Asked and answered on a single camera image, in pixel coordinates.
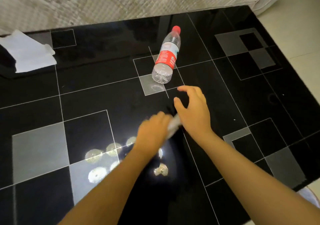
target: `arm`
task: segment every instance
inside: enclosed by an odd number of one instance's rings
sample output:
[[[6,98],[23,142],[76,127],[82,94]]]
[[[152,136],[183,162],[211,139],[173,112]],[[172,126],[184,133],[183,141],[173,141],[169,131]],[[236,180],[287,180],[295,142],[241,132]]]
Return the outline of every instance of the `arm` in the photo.
[[[171,118],[171,115],[159,112],[142,122],[136,143],[126,158],[59,225],[117,224],[139,174],[165,141]]]
[[[267,174],[220,139],[211,129],[206,99],[200,88],[181,86],[189,96],[188,108],[174,105],[180,120],[208,154],[256,225],[320,224],[320,210]]]

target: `plastic bottle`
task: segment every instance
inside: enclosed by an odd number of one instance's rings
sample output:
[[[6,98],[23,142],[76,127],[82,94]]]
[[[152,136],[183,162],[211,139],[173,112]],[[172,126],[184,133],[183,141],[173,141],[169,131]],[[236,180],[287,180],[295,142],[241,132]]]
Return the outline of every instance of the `plastic bottle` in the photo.
[[[163,40],[159,56],[152,71],[152,78],[158,83],[168,83],[171,80],[181,45],[180,32],[180,27],[174,26]]]

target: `white tissue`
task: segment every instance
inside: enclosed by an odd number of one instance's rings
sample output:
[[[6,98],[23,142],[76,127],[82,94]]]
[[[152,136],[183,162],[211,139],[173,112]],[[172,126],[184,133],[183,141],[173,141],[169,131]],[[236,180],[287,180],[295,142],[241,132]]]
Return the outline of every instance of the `white tissue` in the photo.
[[[19,30],[0,38],[0,45],[16,60],[16,73],[57,64],[50,45],[43,45]]]
[[[181,121],[178,114],[176,114],[169,122],[167,139],[171,138],[174,133],[176,133],[176,131],[179,129],[179,126],[181,126]]]

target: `right hand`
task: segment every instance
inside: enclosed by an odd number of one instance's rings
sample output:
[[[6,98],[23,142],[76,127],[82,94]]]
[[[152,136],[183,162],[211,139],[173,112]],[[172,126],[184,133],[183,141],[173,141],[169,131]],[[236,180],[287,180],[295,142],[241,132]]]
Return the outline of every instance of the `right hand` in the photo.
[[[175,97],[174,107],[178,112],[183,127],[201,145],[208,135],[213,134],[206,98],[197,86],[180,86],[178,90],[187,92],[189,105],[185,108],[181,100]]]

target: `hand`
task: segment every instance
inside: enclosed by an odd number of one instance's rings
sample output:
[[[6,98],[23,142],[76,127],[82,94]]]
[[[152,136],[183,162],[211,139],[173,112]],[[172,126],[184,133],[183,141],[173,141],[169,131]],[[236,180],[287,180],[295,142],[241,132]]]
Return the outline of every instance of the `hand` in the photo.
[[[162,146],[167,136],[167,128],[172,116],[159,112],[139,126],[133,150],[138,150],[152,158]]]
[[[207,101],[197,86],[180,86],[179,91],[187,92],[189,96],[188,108],[185,108],[181,100],[174,98],[174,107],[180,117],[181,123],[190,136],[201,145],[202,140],[208,134],[214,134],[210,124],[210,113]]]

